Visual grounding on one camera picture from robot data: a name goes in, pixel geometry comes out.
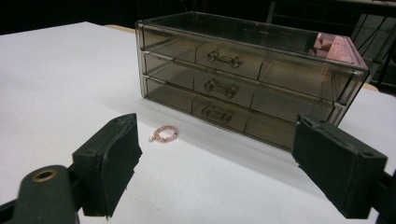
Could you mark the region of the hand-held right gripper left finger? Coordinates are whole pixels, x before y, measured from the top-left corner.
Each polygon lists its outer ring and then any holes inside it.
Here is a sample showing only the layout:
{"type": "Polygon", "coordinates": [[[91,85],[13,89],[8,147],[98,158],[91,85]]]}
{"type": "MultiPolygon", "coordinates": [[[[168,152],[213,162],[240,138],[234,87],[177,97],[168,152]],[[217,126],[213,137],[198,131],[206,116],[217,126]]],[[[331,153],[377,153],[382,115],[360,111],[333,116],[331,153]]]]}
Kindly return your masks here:
{"type": "Polygon", "coordinates": [[[135,113],[112,119],[73,153],[85,216],[113,216],[141,155],[135,113]]]}

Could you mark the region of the smoky clear drawer organizer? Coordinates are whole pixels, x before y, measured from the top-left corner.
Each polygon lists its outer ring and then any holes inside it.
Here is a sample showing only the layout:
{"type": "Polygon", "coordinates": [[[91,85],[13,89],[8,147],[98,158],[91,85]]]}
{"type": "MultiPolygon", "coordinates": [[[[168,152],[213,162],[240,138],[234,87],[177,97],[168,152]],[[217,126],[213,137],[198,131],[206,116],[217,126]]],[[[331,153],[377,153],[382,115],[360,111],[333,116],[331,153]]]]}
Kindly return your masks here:
{"type": "Polygon", "coordinates": [[[144,98],[291,149],[300,115],[338,125],[369,70],[350,38],[185,12],[138,21],[144,98]]]}

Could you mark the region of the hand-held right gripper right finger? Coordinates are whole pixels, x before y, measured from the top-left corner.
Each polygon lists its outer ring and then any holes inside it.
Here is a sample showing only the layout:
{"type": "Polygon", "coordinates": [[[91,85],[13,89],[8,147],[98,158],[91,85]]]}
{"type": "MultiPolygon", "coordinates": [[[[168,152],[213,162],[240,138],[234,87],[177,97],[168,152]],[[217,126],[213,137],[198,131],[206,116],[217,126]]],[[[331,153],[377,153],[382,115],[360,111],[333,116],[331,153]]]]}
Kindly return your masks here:
{"type": "Polygon", "coordinates": [[[346,218],[389,217],[387,156],[329,122],[297,118],[291,155],[346,218]]]}

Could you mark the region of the white table cover sheet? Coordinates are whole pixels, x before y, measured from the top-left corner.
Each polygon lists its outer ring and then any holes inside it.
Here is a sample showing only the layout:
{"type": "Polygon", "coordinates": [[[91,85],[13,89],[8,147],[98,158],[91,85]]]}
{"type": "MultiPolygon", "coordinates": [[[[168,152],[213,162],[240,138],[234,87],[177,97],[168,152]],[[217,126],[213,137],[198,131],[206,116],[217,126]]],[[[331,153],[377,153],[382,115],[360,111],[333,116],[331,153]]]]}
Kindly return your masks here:
{"type": "Polygon", "coordinates": [[[140,162],[114,215],[82,224],[374,224],[343,217],[288,152],[144,99],[134,35],[88,22],[0,35],[0,204],[128,113],[140,162]]]}

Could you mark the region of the black metal stand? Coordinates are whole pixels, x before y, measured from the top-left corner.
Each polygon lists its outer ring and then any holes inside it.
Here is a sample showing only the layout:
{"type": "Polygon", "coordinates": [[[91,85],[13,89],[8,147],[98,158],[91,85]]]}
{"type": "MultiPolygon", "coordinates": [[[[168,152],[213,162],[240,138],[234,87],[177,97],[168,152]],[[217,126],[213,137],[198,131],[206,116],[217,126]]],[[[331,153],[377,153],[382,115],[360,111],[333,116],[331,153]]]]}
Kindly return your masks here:
{"type": "Polygon", "coordinates": [[[369,68],[366,82],[378,89],[386,87],[386,76],[396,51],[396,18],[362,14],[351,37],[369,68]]]}

